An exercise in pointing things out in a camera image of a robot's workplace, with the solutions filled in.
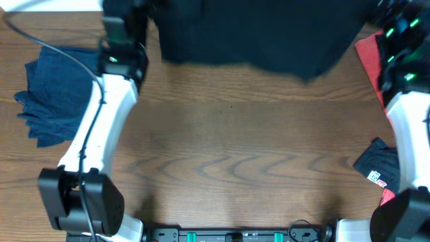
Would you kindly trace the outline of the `black t-shirt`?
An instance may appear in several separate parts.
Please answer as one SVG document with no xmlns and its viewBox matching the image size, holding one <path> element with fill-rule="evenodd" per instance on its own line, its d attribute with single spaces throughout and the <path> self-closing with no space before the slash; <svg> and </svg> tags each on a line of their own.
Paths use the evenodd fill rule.
<svg viewBox="0 0 430 242">
<path fill-rule="evenodd" d="M 332 69 L 374 0 L 156 1 L 161 56 L 179 65 L 248 64 L 303 81 Z"/>
</svg>

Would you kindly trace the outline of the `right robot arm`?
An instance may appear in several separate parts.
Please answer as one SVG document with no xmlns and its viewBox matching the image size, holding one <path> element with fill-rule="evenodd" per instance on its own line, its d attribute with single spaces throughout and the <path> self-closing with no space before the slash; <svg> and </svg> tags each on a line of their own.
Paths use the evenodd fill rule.
<svg viewBox="0 0 430 242">
<path fill-rule="evenodd" d="M 367 219 L 337 219 L 321 241 L 429 240 L 429 2 L 379 1 L 378 90 L 396 139 L 398 195 Z"/>
</svg>

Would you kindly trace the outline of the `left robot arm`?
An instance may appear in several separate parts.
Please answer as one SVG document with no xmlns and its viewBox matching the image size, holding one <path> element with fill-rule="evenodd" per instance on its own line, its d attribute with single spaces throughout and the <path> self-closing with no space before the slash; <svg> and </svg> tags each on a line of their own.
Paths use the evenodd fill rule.
<svg viewBox="0 0 430 242">
<path fill-rule="evenodd" d="M 73 241 L 144 238 L 144 223 L 125 213 L 111 176 L 118 139 L 148 67 L 149 6 L 149 1 L 103 1 L 106 36 L 99 43 L 89 103 L 57 168 L 43 169 L 38 177 L 52 228 Z"/>
</svg>

